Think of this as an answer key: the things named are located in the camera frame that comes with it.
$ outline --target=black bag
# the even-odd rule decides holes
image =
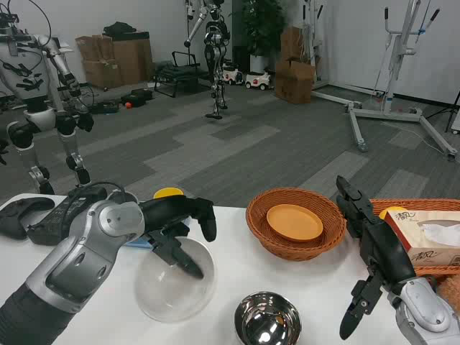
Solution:
[[[115,36],[126,32],[136,32],[136,29],[127,23],[115,22],[109,27],[104,27],[103,32],[108,36]]]

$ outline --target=clear glass bowl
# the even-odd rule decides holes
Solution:
[[[178,237],[182,249],[201,268],[199,280],[177,265],[170,266],[153,252],[146,253],[136,276],[135,292],[141,310],[156,321],[183,321],[199,313],[211,301],[216,268],[208,249],[188,237]]]

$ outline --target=wicker basket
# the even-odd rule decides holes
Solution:
[[[460,200],[456,199],[373,199],[374,213],[391,206],[402,206],[415,211],[460,211]],[[449,275],[460,275],[460,266],[419,266],[415,268],[417,275],[433,275],[437,279]]]
[[[288,203],[308,208],[323,222],[323,233],[307,242],[293,242],[279,236],[267,221],[273,206]],[[334,248],[342,240],[346,221],[335,203],[324,196],[298,188],[268,190],[251,201],[246,220],[252,233],[269,252],[291,261],[305,261]]]

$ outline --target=toy car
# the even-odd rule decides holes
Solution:
[[[270,87],[270,74],[249,72],[246,76],[246,88],[260,88],[262,91]]]
[[[224,81],[226,81],[230,85],[232,84],[241,85],[244,82],[243,73],[241,73],[238,70],[238,68],[224,66],[223,71],[224,71]]]

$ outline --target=table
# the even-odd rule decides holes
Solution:
[[[38,196],[17,195],[12,200]],[[50,196],[56,202],[64,197]],[[357,243],[349,235],[330,252],[307,262],[289,262],[265,250],[248,230],[244,208],[215,207],[218,235],[206,246],[217,267],[213,300],[197,316],[180,323],[159,323],[138,308],[134,298],[137,267],[149,252],[122,247],[111,275],[72,320],[55,345],[237,345],[233,314],[248,294],[268,290],[289,299],[299,310],[303,331],[298,345],[405,345],[386,293],[364,316],[347,341],[339,326],[351,302],[351,289],[367,277]],[[46,212],[36,213],[39,221]],[[196,221],[191,238],[204,241]],[[52,250],[30,240],[0,237],[0,304],[25,281]]]

